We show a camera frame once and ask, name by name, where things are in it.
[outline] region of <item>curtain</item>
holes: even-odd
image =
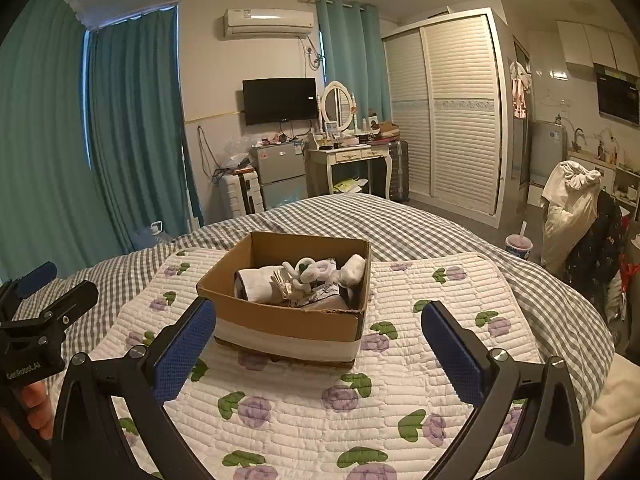
[[[136,232],[157,220],[173,236],[188,230],[176,30],[174,7],[94,31],[89,39],[92,160],[128,250]],[[196,194],[190,198],[197,204]]]
[[[4,280],[47,260],[64,277],[120,254],[86,159],[83,35],[63,0],[30,0],[0,45]]]
[[[326,80],[339,81],[356,97],[358,119],[375,110],[379,120],[391,119],[385,54],[378,9],[342,0],[320,0],[318,21],[324,48]]]

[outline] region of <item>black floral garment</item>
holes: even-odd
[[[564,261],[562,281],[580,292],[606,322],[609,283],[620,270],[624,240],[620,208],[611,195],[598,195],[598,217]]]

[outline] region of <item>gray floor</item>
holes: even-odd
[[[462,225],[462,227],[469,229],[471,232],[473,232],[483,240],[486,240],[487,242],[500,248],[504,248],[504,239],[514,233],[519,233],[522,222],[527,221],[526,236],[533,242],[533,250],[529,255],[529,260],[537,264],[540,263],[540,257],[542,256],[543,219],[542,209],[540,209],[539,207],[527,204],[527,208],[518,215],[518,217],[512,224],[505,225],[500,229],[495,229],[487,224],[483,224],[482,222],[477,222],[475,220],[460,216],[455,213],[450,213],[449,211],[445,211],[444,209],[439,209],[431,205],[416,202],[415,200],[409,200],[408,205],[422,211],[434,213],[438,216],[446,218],[447,220],[451,220],[457,224],[460,224]]]

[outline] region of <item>pink garment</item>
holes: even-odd
[[[511,88],[513,97],[513,114],[521,119],[527,117],[527,105],[524,102],[524,85],[519,77],[513,80]]]

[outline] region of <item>light fixture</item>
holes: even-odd
[[[566,72],[556,72],[555,70],[551,70],[549,71],[549,75],[553,78],[553,79],[561,79],[562,81],[568,81],[569,78],[566,75]]]

